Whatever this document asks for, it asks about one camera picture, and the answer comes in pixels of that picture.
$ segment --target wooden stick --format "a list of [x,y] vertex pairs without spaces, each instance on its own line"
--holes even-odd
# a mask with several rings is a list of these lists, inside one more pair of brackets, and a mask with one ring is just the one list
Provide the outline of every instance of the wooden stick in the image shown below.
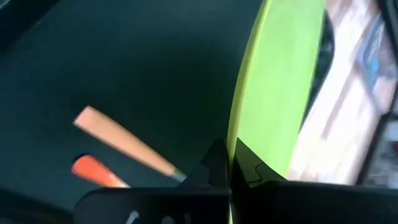
[[119,152],[182,182],[186,176],[173,164],[98,110],[87,106],[76,118],[74,125],[103,141]]
[[78,158],[72,165],[72,173],[104,187],[130,187],[91,155]]

